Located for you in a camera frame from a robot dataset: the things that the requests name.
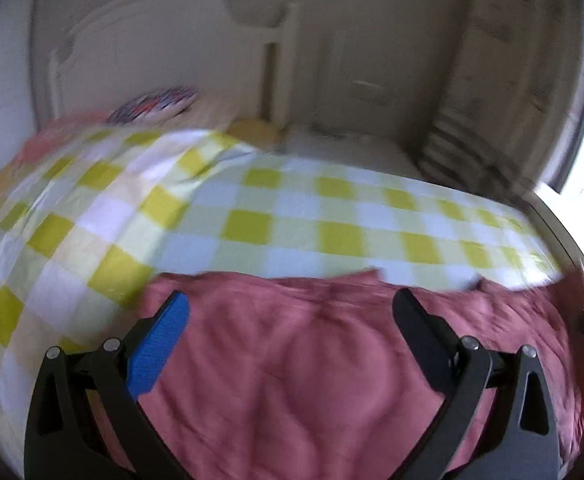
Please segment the white wooden headboard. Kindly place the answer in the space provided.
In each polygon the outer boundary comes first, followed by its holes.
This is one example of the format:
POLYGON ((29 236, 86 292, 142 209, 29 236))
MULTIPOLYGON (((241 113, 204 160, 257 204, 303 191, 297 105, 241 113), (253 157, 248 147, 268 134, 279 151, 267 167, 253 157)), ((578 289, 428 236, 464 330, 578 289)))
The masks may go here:
POLYGON ((114 0, 65 32, 48 64, 52 118, 191 86, 247 117, 290 121, 301 7, 275 26, 237 22, 229 0, 114 0))

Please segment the white nightstand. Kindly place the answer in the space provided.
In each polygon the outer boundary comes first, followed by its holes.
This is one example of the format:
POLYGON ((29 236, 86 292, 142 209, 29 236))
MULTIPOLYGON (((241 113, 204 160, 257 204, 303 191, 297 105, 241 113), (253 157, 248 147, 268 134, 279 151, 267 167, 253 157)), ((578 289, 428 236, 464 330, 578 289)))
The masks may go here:
POLYGON ((292 126, 281 151, 299 157, 420 179, 420 171, 392 139, 349 131, 292 126))

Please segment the yellow pillow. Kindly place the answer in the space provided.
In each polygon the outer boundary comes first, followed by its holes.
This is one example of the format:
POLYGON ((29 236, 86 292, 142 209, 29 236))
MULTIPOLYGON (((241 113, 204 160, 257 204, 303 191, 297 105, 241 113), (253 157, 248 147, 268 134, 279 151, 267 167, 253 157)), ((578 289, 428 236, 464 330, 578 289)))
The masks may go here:
POLYGON ((230 125, 227 133, 263 151, 276 150, 282 140, 282 132, 276 125, 258 118, 236 120, 230 125))

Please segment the yellow checkered bed sheet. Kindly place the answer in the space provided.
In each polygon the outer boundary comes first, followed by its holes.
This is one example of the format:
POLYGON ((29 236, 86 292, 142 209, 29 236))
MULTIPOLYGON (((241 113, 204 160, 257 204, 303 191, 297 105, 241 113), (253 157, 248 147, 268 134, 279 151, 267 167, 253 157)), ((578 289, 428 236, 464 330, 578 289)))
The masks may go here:
POLYGON ((421 180, 257 151, 214 130, 90 127, 0 171, 0 456, 23 468, 45 350, 126 330, 153 276, 323 278, 376 266, 445 290, 540 284, 525 214, 421 180))

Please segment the beige printed curtain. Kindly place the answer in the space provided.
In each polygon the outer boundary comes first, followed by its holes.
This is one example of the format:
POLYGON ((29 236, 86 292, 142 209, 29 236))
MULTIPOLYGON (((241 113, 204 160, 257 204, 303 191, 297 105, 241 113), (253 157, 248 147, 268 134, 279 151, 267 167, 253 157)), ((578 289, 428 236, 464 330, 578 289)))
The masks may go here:
POLYGON ((520 203, 555 176, 583 110, 584 0, 472 0, 419 169, 520 203))

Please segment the pink quilted jacket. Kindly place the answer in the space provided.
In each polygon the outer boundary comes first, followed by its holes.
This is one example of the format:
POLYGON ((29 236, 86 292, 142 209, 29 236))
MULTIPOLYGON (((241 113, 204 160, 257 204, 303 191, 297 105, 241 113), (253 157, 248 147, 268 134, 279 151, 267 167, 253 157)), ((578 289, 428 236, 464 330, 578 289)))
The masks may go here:
MULTIPOLYGON (((328 280, 163 273, 138 295, 138 315, 177 291, 190 321, 140 404, 196 479, 385 479, 440 407, 393 320, 396 287, 377 270, 328 280)), ((584 438, 584 274, 414 295, 487 348, 538 350, 560 460, 571 463, 584 438)))

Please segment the beige fluffy pillow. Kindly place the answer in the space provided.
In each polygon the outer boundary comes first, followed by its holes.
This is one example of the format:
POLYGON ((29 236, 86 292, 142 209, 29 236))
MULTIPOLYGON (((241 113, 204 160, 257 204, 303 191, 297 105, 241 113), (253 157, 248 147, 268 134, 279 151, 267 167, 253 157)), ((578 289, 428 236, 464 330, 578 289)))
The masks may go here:
POLYGON ((232 100, 202 94, 179 115, 178 124, 183 128, 225 131, 240 115, 240 106, 232 100))

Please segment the pink blanket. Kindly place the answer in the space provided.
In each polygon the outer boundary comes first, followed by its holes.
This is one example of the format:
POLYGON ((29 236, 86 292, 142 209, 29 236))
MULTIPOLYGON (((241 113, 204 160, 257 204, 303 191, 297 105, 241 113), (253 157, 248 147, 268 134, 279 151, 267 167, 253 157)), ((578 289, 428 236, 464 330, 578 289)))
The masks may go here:
POLYGON ((52 119, 23 144, 12 162, 16 166, 34 164, 42 157, 62 148, 85 128, 105 124, 109 116, 110 112, 107 110, 91 110, 52 119))

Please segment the wall power socket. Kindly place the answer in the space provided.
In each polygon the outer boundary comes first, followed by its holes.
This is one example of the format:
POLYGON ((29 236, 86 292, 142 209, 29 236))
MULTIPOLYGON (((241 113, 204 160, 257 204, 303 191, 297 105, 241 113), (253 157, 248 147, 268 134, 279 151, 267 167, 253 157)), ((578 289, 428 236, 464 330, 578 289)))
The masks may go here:
POLYGON ((391 99, 389 90, 383 84, 366 80, 351 81, 349 96, 351 99, 378 106, 385 106, 391 99))

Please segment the white wardrobe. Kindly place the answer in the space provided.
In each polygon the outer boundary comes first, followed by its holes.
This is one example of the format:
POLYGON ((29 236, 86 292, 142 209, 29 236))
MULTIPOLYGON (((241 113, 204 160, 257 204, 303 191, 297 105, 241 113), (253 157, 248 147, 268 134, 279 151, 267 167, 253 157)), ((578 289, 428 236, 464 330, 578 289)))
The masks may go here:
POLYGON ((0 170, 36 131, 30 88, 34 0, 0 0, 0 170))

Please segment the patterned decorative pillow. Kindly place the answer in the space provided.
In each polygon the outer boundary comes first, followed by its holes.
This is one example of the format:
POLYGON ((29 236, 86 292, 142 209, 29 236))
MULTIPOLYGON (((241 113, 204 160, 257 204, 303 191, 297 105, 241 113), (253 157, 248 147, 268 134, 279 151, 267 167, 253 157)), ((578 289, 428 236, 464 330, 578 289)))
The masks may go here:
POLYGON ((109 116, 108 124, 157 124, 188 110, 199 91, 191 87, 171 87, 152 91, 124 103, 109 116))

